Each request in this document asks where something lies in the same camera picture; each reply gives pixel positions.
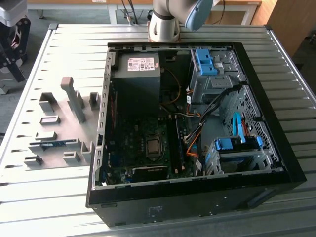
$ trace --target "motherboard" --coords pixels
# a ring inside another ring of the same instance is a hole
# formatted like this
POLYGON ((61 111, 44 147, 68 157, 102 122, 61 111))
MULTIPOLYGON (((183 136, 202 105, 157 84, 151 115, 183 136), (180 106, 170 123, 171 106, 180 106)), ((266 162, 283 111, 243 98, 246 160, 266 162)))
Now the motherboard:
POLYGON ((108 170, 112 184, 193 176, 193 160, 184 156, 185 117, 118 119, 115 142, 109 141, 108 170), (176 143, 178 150, 171 149, 176 143))

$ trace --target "wooden cabinet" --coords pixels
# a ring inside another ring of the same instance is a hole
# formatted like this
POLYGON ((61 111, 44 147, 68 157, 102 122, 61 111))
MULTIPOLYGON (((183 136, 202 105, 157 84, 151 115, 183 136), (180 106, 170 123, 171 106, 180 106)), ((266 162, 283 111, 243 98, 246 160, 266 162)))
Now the wooden cabinet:
POLYGON ((262 0, 252 25, 270 25, 293 56, 316 23, 316 0, 262 0))

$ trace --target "power supply label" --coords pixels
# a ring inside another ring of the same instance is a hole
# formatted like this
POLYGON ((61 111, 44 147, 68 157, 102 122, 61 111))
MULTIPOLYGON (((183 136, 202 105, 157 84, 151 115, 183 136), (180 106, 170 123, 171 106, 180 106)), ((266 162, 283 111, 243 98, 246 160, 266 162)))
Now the power supply label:
POLYGON ((130 58, 127 61, 127 70, 131 71, 154 71, 154 58, 130 58))

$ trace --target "black cable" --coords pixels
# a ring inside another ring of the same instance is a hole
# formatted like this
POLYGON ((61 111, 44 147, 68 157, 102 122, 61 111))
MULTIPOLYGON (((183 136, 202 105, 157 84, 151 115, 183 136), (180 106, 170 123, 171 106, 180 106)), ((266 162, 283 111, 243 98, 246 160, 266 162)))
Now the black cable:
POLYGON ((140 13, 140 15, 139 15, 139 17, 138 17, 138 19, 137 19, 137 20, 139 20, 139 19, 142 17, 143 12, 144 12, 144 10, 142 10, 142 12, 140 13))
POLYGON ((178 108, 178 106, 175 103, 172 103, 173 107, 176 109, 177 112, 181 112, 178 108))
MULTIPOLYGON (((121 12, 126 16, 125 12, 121 10, 121 12)), ((133 13, 132 11, 126 11, 127 13, 133 13)))
POLYGON ((137 17, 136 17, 136 13, 135 13, 135 9, 134 9, 134 5, 133 5, 132 0, 128 0, 128 3, 130 5, 130 7, 132 8, 132 11, 133 11, 133 14, 134 14, 134 17, 135 17, 135 24, 138 25, 138 20, 137 20, 137 17))
POLYGON ((215 24, 217 24, 217 23, 221 24, 222 19, 223 19, 223 17, 224 17, 224 13, 225 13, 225 0, 223 0, 223 11, 222 11, 221 19, 219 19, 218 21, 212 23, 212 25, 215 25, 215 24))
POLYGON ((123 4, 123 7, 124 7, 125 11, 128 12, 126 7, 125 7, 124 1, 123 0, 121 0, 121 1, 122 1, 122 4, 123 4))
POLYGON ((239 91, 242 88, 242 84, 238 84, 238 85, 234 85, 232 88, 227 88, 225 89, 222 93, 220 93, 218 96, 215 97, 215 99, 212 100, 211 103, 209 103, 209 105, 207 106, 207 108, 204 110, 204 112, 201 115, 201 118, 199 120, 199 124, 198 126, 194 129, 194 131, 192 133, 190 133, 188 135, 188 137, 186 137, 186 141, 189 141, 196 133, 198 133, 200 131, 200 129, 203 128, 205 122, 206 122, 206 116, 210 115, 212 112, 214 112, 215 110, 217 110, 217 108, 221 105, 222 100, 224 99, 224 97, 228 94, 230 94, 231 92, 234 91, 239 91))

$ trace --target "wire bundle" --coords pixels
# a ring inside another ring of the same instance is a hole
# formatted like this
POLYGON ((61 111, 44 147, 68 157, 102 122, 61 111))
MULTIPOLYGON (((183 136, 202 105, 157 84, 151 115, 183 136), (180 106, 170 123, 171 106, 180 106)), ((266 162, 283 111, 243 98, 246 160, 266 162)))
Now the wire bundle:
POLYGON ((242 87, 242 85, 235 85, 232 88, 228 88, 228 89, 224 90, 222 93, 220 93, 218 96, 216 96, 215 99, 213 99, 213 101, 211 103, 208 104, 208 106, 206 107, 206 109, 204 110, 202 115, 200 116, 200 120, 199 120, 198 126, 193 130, 193 132, 191 132, 184 139, 187 142, 191 138, 193 138, 193 136, 196 134, 195 138, 193 139, 193 141, 189 145, 189 148, 187 150, 187 155, 198 157, 197 154, 191 153, 190 150, 191 150, 193 144, 196 142, 197 138, 200 136, 202 128, 203 128, 203 126, 204 126, 204 124, 206 122, 207 116, 212 114, 215 110, 217 110, 217 108, 220 106, 222 100, 224 99, 224 97, 226 95, 228 95, 229 93, 231 93, 233 91, 240 90, 241 87, 242 87))
POLYGON ((127 0, 128 3, 129 3, 129 5, 130 5, 130 8, 132 8, 132 11, 131 11, 131 12, 130 12, 130 11, 127 11, 126 6, 125 6, 125 4, 124 4, 124 1, 123 1, 123 0, 121 0, 121 1, 122 1, 124 10, 125 10, 125 12, 126 12, 126 17, 127 17, 128 22, 131 22, 131 18, 130 18, 130 16, 129 16, 129 13, 133 13, 133 14, 134 14, 134 18, 135 18, 135 23, 138 25, 138 19, 137 19, 137 17, 136 17, 136 13, 135 13, 135 9, 134 9, 134 5, 133 5, 132 0, 127 0))
POLYGON ((222 11, 222 16, 221 16, 221 19, 219 19, 218 21, 212 23, 212 25, 215 25, 215 24, 221 24, 222 23, 222 20, 223 20, 223 17, 224 17, 224 13, 225 13, 225 0, 223 0, 223 11, 222 11))

